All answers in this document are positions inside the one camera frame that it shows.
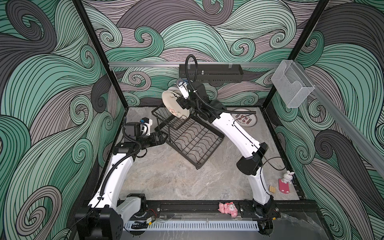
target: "bunny figurine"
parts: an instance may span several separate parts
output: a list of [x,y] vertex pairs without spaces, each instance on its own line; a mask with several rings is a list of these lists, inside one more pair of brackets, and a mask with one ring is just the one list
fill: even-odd
[[293,179],[293,174],[295,174],[295,172],[290,172],[290,171],[287,171],[287,173],[284,173],[284,176],[283,178],[281,179],[281,181],[283,183],[289,183],[289,184],[292,184],[292,179]]

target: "wire basket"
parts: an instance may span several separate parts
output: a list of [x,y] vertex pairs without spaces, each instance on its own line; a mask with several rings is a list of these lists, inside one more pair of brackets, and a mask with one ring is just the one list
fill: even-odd
[[158,127],[173,149],[191,162],[196,169],[201,168],[224,140],[224,134],[206,124],[196,116],[183,121],[178,129],[172,128],[157,118]]
[[184,123],[186,123],[192,116],[195,115],[195,111],[190,110],[189,117],[182,115],[180,118],[178,118],[170,113],[164,105],[162,105],[152,110],[152,115],[160,120],[161,123],[170,126],[174,130],[178,130]]

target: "red wire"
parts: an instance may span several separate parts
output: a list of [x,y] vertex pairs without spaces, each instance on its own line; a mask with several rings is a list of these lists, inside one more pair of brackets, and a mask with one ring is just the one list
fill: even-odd
[[155,213],[155,211],[153,209],[148,209],[148,210],[152,210],[152,212],[155,214],[155,217],[157,217],[157,214]]

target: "wave pattern wallpaper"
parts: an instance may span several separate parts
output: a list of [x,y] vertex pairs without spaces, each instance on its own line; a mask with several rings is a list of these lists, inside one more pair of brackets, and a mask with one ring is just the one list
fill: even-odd
[[[297,61],[384,155],[383,11],[380,1],[326,9]],[[267,113],[335,239],[382,240],[384,180],[321,103],[310,95],[288,109],[275,94]]]
[[[317,5],[301,0],[83,0],[109,61],[279,62]],[[162,104],[178,68],[115,68],[131,106]],[[271,69],[244,69],[242,83],[205,84],[226,106],[261,105]]]
[[71,0],[0,1],[0,106],[1,239],[73,237],[124,109]]

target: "white plate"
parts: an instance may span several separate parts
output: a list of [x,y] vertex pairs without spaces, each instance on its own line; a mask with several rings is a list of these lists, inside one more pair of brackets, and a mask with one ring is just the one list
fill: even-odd
[[178,90],[178,91],[179,91],[179,88],[176,87],[176,86],[171,86],[171,87],[169,87],[167,90],[173,92],[173,91],[175,91],[175,90]]
[[175,87],[175,86],[169,87],[168,91],[172,91],[172,92],[178,94],[179,96],[183,96],[183,94],[180,92],[180,89],[178,87]]
[[189,117],[189,110],[180,107],[180,105],[176,102],[178,97],[180,97],[179,94],[169,90],[166,90],[161,94],[163,103],[170,113],[178,118],[187,119]]
[[[234,111],[250,111],[249,109],[245,109],[245,108],[238,108],[238,109],[235,109]],[[242,127],[253,127],[256,122],[257,122],[257,118],[254,114],[251,114],[247,117],[243,117],[243,116],[246,116],[248,114],[232,114],[232,117],[233,119],[238,119],[236,120],[236,122],[242,126]]]

